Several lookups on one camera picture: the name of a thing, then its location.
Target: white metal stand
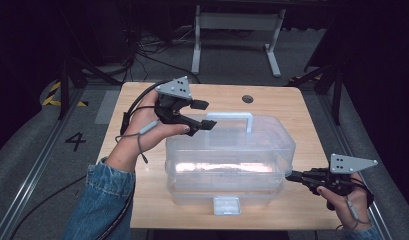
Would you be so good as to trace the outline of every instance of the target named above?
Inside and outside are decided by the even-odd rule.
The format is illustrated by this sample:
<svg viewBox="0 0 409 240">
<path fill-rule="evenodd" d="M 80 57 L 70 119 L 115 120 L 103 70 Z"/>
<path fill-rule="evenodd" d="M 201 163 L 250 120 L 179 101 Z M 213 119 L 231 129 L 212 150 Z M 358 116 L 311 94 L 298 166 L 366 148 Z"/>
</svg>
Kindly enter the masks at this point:
<svg viewBox="0 0 409 240">
<path fill-rule="evenodd" d="M 200 6 L 197 6 L 195 14 L 195 45 L 192 57 L 192 70 L 194 74 L 200 71 L 201 57 L 201 29 L 235 29 L 235 30 L 260 30 L 272 31 L 273 38 L 270 44 L 265 44 L 267 58 L 273 76 L 280 77 L 281 72 L 276 62 L 274 49 L 282 27 L 285 10 L 278 14 L 235 14 L 235 13 L 201 13 Z"/>
</svg>

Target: metal frame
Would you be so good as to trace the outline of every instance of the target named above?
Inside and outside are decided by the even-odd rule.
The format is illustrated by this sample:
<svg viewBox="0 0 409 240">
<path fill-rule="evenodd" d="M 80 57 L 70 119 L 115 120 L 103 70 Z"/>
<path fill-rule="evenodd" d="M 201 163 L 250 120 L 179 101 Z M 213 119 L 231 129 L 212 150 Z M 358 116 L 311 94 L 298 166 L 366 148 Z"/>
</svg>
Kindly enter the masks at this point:
<svg viewBox="0 0 409 240">
<path fill-rule="evenodd" d="M 270 44 L 265 44 L 265 51 L 269 60 L 270 68 L 274 77 L 280 77 L 278 63 L 276 61 L 274 49 L 281 31 L 285 9 L 278 14 L 234 14 L 234 13 L 201 13 L 201 8 L 197 5 L 195 13 L 195 44 L 192 57 L 192 70 L 194 74 L 200 71 L 201 58 L 201 29 L 241 29 L 272 31 L 273 38 Z"/>
<path fill-rule="evenodd" d="M 77 106 L 77 103 L 80 101 L 83 92 L 83 88 L 74 90 L 73 96 L 70 99 L 70 107 L 68 107 L 67 112 L 63 114 L 64 117 L 58 120 L 55 124 L 50 136 L 48 137 L 48 140 L 45 143 L 45 146 L 42 148 L 41 153 L 36 159 L 26 179 L 21 184 L 16 197 L 0 223 L 0 240 L 10 238 L 18 219 L 23 212 L 23 209 L 27 204 L 27 201 L 30 199 L 36 184 L 38 183 L 49 159 L 51 158 L 55 145 L 57 144 L 56 142 L 61 136 L 71 114 Z"/>
</svg>

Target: wooden table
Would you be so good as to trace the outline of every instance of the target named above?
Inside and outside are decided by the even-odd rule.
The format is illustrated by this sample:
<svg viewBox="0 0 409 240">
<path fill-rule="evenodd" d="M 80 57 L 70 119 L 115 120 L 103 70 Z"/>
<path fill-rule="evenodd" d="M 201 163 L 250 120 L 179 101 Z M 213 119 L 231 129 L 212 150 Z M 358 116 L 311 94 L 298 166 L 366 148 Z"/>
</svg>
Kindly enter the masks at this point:
<svg viewBox="0 0 409 240">
<path fill-rule="evenodd" d="M 119 134 L 123 112 L 150 83 L 125 83 L 105 136 L 99 159 L 108 156 Z M 296 143 L 294 170 L 327 167 L 328 162 L 304 99 L 296 88 L 191 84 L 194 99 L 210 103 L 206 111 L 181 109 L 182 114 L 251 112 L 276 116 Z M 254 98 L 251 104 L 244 95 Z M 239 216 L 215 216 L 212 206 L 175 205 L 167 190 L 165 141 L 146 152 L 149 164 L 138 159 L 132 228 L 148 229 L 335 229 L 340 222 L 326 201 L 307 187 L 285 181 L 281 196 L 267 206 L 243 206 Z"/>
</svg>

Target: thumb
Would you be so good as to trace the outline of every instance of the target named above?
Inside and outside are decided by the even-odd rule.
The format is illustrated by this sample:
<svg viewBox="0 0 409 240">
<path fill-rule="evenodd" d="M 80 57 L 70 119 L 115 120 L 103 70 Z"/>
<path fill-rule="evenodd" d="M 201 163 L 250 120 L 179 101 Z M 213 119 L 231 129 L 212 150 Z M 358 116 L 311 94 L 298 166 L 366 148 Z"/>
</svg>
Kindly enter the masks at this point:
<svg viewBox="0 0 409 240">
<path fill-rule="evenodd" d="M 324 199 L 328 200 L 332 205 L 337 207 L 338 205 L 344 202 L 344 197 L 332 192 L 331 190 L 325 187 L 318 187 L 317 192 L 322 196 Z"/>
<path fill-rule="evenodd" d="M 189 132 L 190 128 L 188 125 L 184 125 L 184 124 L 171 124 L 171 125 L 166 125 L 166 130 L 167 130 L 166 134 L 168 136 L 174 136 L 174 135 L 187 133 Z"/>
</svg>

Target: forearm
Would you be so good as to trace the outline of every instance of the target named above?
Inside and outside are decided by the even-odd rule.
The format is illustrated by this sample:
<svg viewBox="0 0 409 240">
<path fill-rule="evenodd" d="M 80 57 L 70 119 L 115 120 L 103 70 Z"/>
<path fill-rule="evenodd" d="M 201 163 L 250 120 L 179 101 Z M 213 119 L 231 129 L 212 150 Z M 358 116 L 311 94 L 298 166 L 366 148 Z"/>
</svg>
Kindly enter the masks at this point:
<svg viewBox="0 0 409 240">
<path fill-rule="evenodd" d="M 88 168 L 87 187 L 69 219 L 63 239 L 97 239 L 133 195 L 136 176 L 100 161 Z M 109 239 L 129 239 L 132 206 Z"/>
</svg>

